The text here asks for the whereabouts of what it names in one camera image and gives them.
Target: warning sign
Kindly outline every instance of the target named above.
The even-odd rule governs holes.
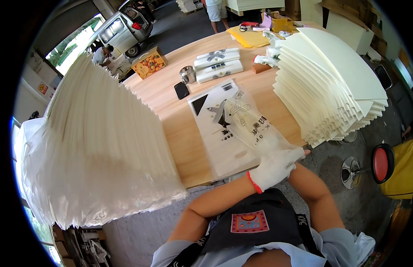
[[[38,88],[39,91],[41,91],[43,94],[45,94],[46,91],[48,90],[48,87],[47,87],[46,84],[44,84],[44,83],[40,83],[37,88]]]

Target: black phone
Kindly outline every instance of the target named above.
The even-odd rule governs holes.
[[[175,92],[177,93],[178,99],[180,100],[190,94],[187,89],[187,86],[182,82],[179,82],[176,85],[174,85],[174,88],[175,88]]]

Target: yellow chair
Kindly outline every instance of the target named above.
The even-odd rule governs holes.
[[[392,176],[380,184],[383,195],[393,199],[413,197],[413,139],[393,147],[395,169]]]

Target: red stool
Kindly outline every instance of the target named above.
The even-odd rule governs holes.
[[[361,168],[355,157],[348,157],[341,166],[341,181],[347,189],[353,189],[359,184],[360,174],[370,171],[374,181],[382,184],[387,181],[395,169],[395,154],[388,144],[374,147],[371,155],[371,166]]]

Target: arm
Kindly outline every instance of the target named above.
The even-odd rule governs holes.
[[[183,212],[168,242],[177,239],[195,242],[208,229],[209,217],[218,215],[256,192],[263,192],[288,177],[294,162],[302,158],[303,149],[276,150],[261,159],[261,164],[247,175],[201,195]]]
[[[256,192],[246,175],[206,192],[193,200],[183,211],[168,242],[177,239],[195,242],[205,235],[210,221],[209,217],[220,214]]]
[[[309,206],[312,228],[317,232],[330,228],[345,228],[331,192],[317,175],[303,165],[291,172],[288,182]]]
[[[110,64],[110,60],[106,60],[103,64],[100,64],[101,67],[108,66]]]

